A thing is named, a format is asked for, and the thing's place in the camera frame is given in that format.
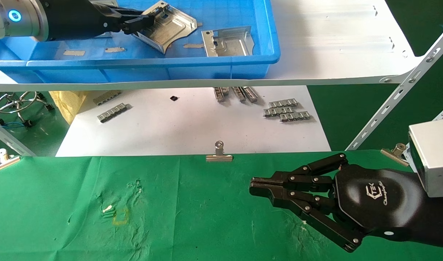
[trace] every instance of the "stool caster wheel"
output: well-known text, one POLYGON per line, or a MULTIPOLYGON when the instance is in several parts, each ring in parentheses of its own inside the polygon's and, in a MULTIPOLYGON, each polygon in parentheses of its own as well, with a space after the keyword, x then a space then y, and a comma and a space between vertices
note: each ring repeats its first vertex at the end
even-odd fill
POLYGON ((36 97, 38 99, 40 99, 40 100, 45 100, 46 99, 46 97, 44 97, 44 95, 42 93, 40 93, 40 92, 38 92, 38 95, 36 97))
POLYGON ((34 123, 31 120, 26 120, 23 122, 23 125, 25 125, 25 127, 33 127, 34 123))
POLYGON ((46 106, 44 106, 48 111, 52 111, 54 109, 54 106, 48 104, 46 106))

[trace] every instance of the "green table cover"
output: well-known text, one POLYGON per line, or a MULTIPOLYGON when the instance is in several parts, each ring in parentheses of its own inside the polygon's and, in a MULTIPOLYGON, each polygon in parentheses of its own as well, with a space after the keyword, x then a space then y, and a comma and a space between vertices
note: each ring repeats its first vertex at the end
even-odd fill
MULTIPOLYGON (((233 162, 24 157, 0 171, 0 260, 443 260, 443 248, 375 237, 348 254, 248 192, 251 177, 335 153, 245 154, 233 162), (109 205, 115 216, 103 213, 109 205)), ((377 150, 346 154, 363 167, 408 170, 377 150)))

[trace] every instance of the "white metal shelf bracket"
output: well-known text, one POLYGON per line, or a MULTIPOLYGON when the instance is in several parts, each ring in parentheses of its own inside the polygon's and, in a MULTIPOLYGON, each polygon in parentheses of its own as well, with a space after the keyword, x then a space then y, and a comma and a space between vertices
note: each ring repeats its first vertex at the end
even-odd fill
POLYGON ((12 134, 6 131, 3 127, 0 126, 0 140, 11 149, 15 150, 20 156, 36 156, 29 148, 23 145, 20 141, 18 141, 12 134))
POLYGON ((423 60, 417 65, 412 72, 405 78, 402 83, 392 92, 389 98, 382 104, 376 114, 371 117, 365 127, 359 132, 354 140, 345 150, 356 150, 367 139, 367 137, 376 129, 376 127, 384 120, 384 118, 394 109, 394 107, 405 97, 405 95, 413 88, 421 77, 431 68, 431 66, 443 54, 443 33, 435 41, 424 55, 423 60))

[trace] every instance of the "robotic hand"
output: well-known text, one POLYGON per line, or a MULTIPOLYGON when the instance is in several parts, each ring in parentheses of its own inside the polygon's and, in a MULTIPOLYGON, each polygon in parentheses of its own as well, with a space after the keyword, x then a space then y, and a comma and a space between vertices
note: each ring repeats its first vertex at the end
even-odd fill
POLYGON ((365 236, 443 247, 443 197, 428 197, 415 173, 349 165, 339 153, 271 178, 254 177, 249 191, 291 210, 348 252, 365 236), (333 170, 339 170, 334 178, 323 176, 333 170))
POLYGON ((0 38, 80 40, 105 32, 135 33, 154 24, 142 11, 89 0, 0 0, 0 38))

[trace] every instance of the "sheet metal part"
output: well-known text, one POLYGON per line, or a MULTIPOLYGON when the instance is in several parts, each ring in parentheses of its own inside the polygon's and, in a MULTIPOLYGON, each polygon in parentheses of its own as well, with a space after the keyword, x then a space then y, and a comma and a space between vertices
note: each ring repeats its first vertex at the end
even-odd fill
POLYGON ((253 89, 250 86, 244 86, 243 87, 244 94, 246 95, 247 99, 251 103, 255 103, 258 101, 258 95, 253 91, 253 89))
POLYGON ((281 122, 309 120, 310 118, 311 116, 307 111, 280 114, 281 122))
POLYGON ((246 95, 244 94, 244 91, 241 87, 232 87, 233 91, 235 92, 236 97, 238 97, 240 102, 243 102, 246 100, 246 95))
POLYGON ((207 162, 232 162, 232 155, 223 154, 223 141, 215 142, 215 155, 207 155, 205 156, 205 161, 207 162))
POLYGON ((86 53, 86 51, 72 51, 72 50, 65 50, 64 55, 70 55, 70 56, 83 56, 86 53))
POLYGON ((285 113, 293 113, 294 109, 291 107, 282 107, 282 108, 268 108, 263 109, 263 117, 275 117, 279 116, 280 114, 285 113))
POLYGON ((224 96, 228 96, 229 94, 229 87, 221 87, 221 92, 224 96))
POLYGON ((252 55, 251 26, 202 31, 207 57, 252 55))
POLYGON ((106 53, 120 53, 122 51, 126 51, 126 49, 123 47, 113 47, 113 48, 106 48, 105 49, 106 53))
POLYGON ((98 119, 101 123, 109 121, 110 119, 117 117, 118 114, 121 114, 124 111, 127 111, 131 106, 129 104, 120 103, 119 105, 113 107, 112 109, 104 112, 103 114, 98 116, 98 119))
POLYGON ((215 99, 217 102, 224 102, 225 96, 223 95, 223 90, 220 87, 214 87, 215 99))
POLYGON ((134 35, 163 54, 172 42, 197 29, 196 19, 164 1, 157 2, 142 14, 155 16, 154 25, 134 35))
POLYGON ((92 101, 94 102, 94 104, 99 106, 101 104, 104 104, 104 103, 110 101, 111 99, 115 98, 116 96, 119 96, 120 94, 122 94, 122 91, 112 90, 112 91, 108 91, 105 94, 102 94, 102 95, 92 99, 92 101))
POLYGON ((297 105, 299 105, 299 102, 297 102, 296 99, 292 98, 287 100, 269 102, 268 105, 270 106, 270 108, 296 107, 297 105))

